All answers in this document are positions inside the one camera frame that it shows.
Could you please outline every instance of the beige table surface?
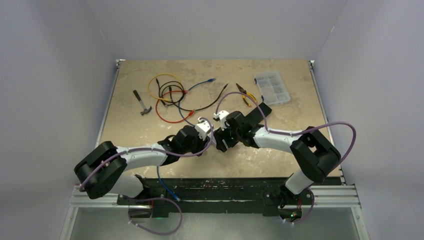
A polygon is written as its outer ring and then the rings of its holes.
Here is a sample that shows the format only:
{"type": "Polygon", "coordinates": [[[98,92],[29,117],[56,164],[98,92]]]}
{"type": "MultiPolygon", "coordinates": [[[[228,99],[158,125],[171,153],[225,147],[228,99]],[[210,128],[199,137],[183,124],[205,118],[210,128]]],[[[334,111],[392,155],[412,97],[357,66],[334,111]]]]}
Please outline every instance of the beige table surface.
{"type": "MultiPolygon", "coordinates": [[[[185,122],[170,124],[156,115],[156,99],[148,94],[147,85],[157,74],[172,73],[178,76],[186,89],[198,82],[216,78],[212,83],[194,88],[181,102],[181,106],[186,109],[196,109],[210,104],[226,83],[229,85],[224,93],[238,91],[238,83],[260,100],[254,74],[267,71],[280,73],[291,96],[291,101],[286,104],[270,106],[272,113],[267,119],[271,128],[294,131],[325,123],[306,60],[126,60],[121,63],[100,142],[112,141],[115,146],[121,147],[145,146],[176,134],[186,125],[185,122]],[[142,106],[134,97],[133,90],[138,91],[146,106],[152,106],[149,114],[140,115],[142,106]]],[[[174,79],[159,76],[158,80],[163,84],[174,79]]],[[[155,81],[150,89],[154,94],[158,92],[155,81]]],[[[216,106],[214,104],[196,112],[189,121],[197,123],[196,119],[201,116],[212,121],[216,106]]],[[[239,110],[245,115],[252,109],[244,104],[238,94],[228,96],[220,107],[220,110],[229,113],[239,110]]],[[[158,111],[167,120],[181,119],[176,107],[165,108],[159,103],[158,111]]],[[[326,129],[322,133],[329,137],[326,129]]],[[[298,169],[290,153],[245,147],[238,143],[225,153],[211,146],[200,157],[184,157],[178,162],[162,166],[160,173],[164,178],[288,177],[298,169]]],[[[155,166],[141,167],[126,173],[157,177],[155,166]]],[[[340,173],[336,169],[330,175],[339,176],[340,173]]]]}

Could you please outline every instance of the gray wall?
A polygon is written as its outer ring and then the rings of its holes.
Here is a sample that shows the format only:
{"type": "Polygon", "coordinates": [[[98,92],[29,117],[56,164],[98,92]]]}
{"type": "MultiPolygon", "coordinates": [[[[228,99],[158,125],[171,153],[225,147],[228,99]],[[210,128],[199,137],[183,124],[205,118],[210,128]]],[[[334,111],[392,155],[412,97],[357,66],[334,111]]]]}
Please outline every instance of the gray wall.
{"type": "Polygon", "coordinates": [[[121,59],[315,59],[347,0],[87,0],[121,59]]]}
{"type": "MultiPolygon", "coordinates": [[[[330,121],[356,126],[342,165],[371,239],[424,239],[424,1],[349,0],[315,62],[330,121]]],[[[333,127],[339,147],[351,134],[333,127]]]]}
{"type": "Polygon", "coordinates": [[[86,3],[0,2],[1,239],[58,239],[114,57],[86,3]]]}

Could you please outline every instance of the yellow cable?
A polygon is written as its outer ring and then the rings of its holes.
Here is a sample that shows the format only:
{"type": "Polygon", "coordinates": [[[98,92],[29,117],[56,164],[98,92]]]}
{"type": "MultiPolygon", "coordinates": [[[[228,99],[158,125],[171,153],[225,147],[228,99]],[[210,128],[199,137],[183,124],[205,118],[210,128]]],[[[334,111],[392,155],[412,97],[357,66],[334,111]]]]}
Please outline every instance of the yellow cable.
{"type": "Polygon", "coordinates": [[[172,73],[161,73],[161,74],[158,74],[158,75],[154,76],[152,79],[150,79],[150,81],[147,84],[147,91],[148,91],[148,94],[150,94],[150,96],[154,97],[155,99],[159,99],[159,100],[163,100],[163,101],[168,101],[169,102],[170,101],[169,98],[160,98],[158,96],[153,95],[153,93],[150,91],[150,83],[152,83],[152,81],[154,79],[156,79],[157,77],[163,76],[163,75],[174,77],[179,83],[181,83],[181,80],[177,76],[175,76],[174,74],[172,74],[172,73]]]}

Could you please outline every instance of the red wire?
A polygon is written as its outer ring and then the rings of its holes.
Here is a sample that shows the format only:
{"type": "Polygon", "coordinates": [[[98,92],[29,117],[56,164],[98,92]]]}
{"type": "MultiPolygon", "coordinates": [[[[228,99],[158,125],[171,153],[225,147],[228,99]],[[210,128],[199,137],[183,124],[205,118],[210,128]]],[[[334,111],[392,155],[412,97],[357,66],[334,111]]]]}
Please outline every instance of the red wire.
{"type": "MultiPolygon", "coordinates": [[[[164,93],[164,94],[162,95],[162,97],[163,97],[163,96],[165,96],[165,95],[167,95],[167,94],[170,94],[170,93],[182,93],[182,92],[183,92],[183,91],[181,91],[181,90],[169,91],[169,92],[164,93]]],[[[156,109],[156,114],[157,114],[157,116],[158,116],[160,119],[162,119],[162,121],[167,122],[167,123],[169,123],[169,124],[178,124],[178,123],[184,122],[186,119],[188,119],[191,115],[193,115],[193,114],[195,113],[195,111],[194,111],[194,110],[191,110],[191,112],[189,112],[189,113],[188,113],[188,115],[187,115],[185,118],[183,118],[182,120],[179,120],[179,121],[168,121],[168,120],[164,119],[164,118],[163,118],[163,117],[159,114],[159,112],[158,112],[158,104],[159,104],[159,101],[160,101],[160,99],[158,99],[158,100],[156,101],[156,107],[155,107],[155,109],[156,109]]]]}

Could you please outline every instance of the pliers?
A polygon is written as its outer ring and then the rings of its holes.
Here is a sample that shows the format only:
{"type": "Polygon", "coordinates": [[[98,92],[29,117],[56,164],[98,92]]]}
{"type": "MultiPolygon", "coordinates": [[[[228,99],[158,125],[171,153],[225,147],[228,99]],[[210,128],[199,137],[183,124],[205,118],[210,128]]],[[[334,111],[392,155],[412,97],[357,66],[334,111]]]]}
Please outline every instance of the pliers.
{"type": "MultiPolygon", "coordinates": [[[[237,86],[237,88],[238,88],[238,90],[241,92],[241,93],[244,93],[244,94],[246,94],[247,96],[249,96],[249,97],[251,97],[256,103],[258,102],[257,100],[256,100],[256,98],[255,98],[255,96],[253,96],[250,92],[247,92],[244,88],[242,88],[238,83],[236,83],[235,84],[236,86],[237,86]]],[[[248,106],[248,107],[250,107],[251,106],[251,104],[250,103],[248,103],[248,101],[246,100],[246,96],[245,95],[243,95],[242,96],[243,97],[243,101],[244,101],[244,103],[248,106]]]]}

